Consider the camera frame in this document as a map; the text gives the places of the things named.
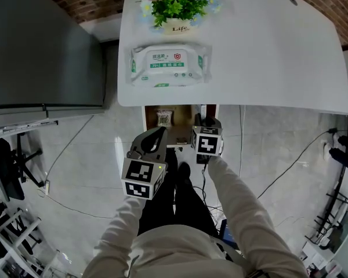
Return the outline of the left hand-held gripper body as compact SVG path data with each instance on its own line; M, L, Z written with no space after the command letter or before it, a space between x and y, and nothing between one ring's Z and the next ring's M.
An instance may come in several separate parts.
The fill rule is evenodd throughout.
M138 135L124 158L121 182L124 194L151 200L164 181L168 131L156 127Z

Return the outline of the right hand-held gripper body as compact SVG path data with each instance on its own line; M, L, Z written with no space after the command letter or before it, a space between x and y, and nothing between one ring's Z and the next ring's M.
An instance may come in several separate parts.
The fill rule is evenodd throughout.
M219 156L223 148L223 129L219 120L196 114L191 130L191 147L195 150L196 163L207 164L212 156Z

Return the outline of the white wooden drawer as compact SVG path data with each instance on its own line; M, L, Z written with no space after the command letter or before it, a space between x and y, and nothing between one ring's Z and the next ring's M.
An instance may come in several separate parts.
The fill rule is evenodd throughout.
M172 126L168 130L168 147L176 147L176 138L186 137L188 145L191 144L191 130L194 118L199 113L198 105L146 105L142 106L143 127L145 130L157 126L157 114L160 109L173 110Z

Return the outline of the person's left leg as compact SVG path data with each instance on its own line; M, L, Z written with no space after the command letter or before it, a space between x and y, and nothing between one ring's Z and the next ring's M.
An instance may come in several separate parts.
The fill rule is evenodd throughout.
M138 236L152 229L175 223L173 203L178 161L173 148L166 150L165 162L168 164L168 172L153 200L146 201L139 220Z

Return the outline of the person's leg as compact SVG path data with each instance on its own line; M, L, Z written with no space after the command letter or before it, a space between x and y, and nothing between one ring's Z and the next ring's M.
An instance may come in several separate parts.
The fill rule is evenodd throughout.
M168 164L168 172L153 200L146 201L139 220L138 236L152 229L175 223L173 203L178 161L173 148L166 150L165 162Z
M190 175L190 166L186 162L181 162L177 171L175 187L176 222L218 237L219 234L211 213L196 193Z

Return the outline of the small clear packet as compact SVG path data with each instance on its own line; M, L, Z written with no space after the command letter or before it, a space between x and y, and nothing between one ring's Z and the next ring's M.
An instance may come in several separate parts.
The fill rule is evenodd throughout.
M158 127L171 127L173 110L160 109L156 112L157 114L157 126Z

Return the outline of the person's right leg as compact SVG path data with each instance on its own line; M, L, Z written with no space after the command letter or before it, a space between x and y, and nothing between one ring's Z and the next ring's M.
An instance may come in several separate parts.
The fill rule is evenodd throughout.
M186 162L181 162L177 171L175 187L176 222L218 237L219 234L211 213L196 193L190 175L190 166Z

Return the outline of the person's beige top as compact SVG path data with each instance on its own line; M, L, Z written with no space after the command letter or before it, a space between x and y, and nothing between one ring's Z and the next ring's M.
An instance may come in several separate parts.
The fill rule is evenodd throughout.
M169 225L137 236L135 220L113 221L83 278L244 278L244 270L225 259L210 236L184 225ZM293 255L265 220L232 221L231 230L251 265L278 278L306 278Z

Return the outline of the dark blue floor box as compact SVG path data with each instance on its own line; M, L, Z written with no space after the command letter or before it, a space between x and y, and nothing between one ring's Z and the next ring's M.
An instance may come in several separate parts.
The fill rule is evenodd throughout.
M239 248L238 248L238 246L237 246L237 244L236 244L236 242L231 234L231 231L227 225L226 219L222 220L220 232L219 232L219 237L224 243L228 244L233 249L239 250Z

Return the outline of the white desk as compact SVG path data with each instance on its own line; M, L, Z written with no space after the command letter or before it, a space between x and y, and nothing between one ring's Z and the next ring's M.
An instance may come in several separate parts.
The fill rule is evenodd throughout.
M348 113L348 78L334 24L303 0L221 0L218 14L191 34L151 32L125 0L117 96L125 107L235 104ZM199 43L211 49L207 83L187 87L127 84L131 49L156 43Z

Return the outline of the silver metal rack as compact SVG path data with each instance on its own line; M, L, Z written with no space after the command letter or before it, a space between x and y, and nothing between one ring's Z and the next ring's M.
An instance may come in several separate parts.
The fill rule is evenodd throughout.
M36 123L30 123L27 125L19 125L19 126L6 126L0 129L0 138L36 130L40 127L53 126L53 125L57 126L58 121L55 120L55 121L36 122Z

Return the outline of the black office chair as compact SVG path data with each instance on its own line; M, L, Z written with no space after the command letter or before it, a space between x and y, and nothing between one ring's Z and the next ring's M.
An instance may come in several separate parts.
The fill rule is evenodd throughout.
M0 138L0 189L7 202L10 199L25 199L21 184L28 179L39 188L46 185L45 182L38 181L26 166L28 161L42 155L42 150L38 149L30 156L26 156L21 147L21 138L24 135L24 133L17 135L16 149L12 149L5 139Z

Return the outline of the potted artificial flower plant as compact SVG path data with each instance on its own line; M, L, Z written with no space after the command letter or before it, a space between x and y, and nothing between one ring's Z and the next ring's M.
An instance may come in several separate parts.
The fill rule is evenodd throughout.
M136 0L139 18L151 32L176 35L200 26L211 13L222 8L221 0Z

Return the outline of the grey refrigerator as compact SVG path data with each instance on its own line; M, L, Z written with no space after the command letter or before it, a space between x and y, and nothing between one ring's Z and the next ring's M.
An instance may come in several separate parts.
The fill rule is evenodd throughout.
M52 0L0 0L0 129L103 112L102 47Z

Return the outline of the white frame stand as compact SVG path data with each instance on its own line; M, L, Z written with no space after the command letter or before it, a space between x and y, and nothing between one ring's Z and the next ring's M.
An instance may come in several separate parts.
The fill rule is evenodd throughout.
M62 278L56 273L60 251L39 229L41 220L0 201L0 278Z

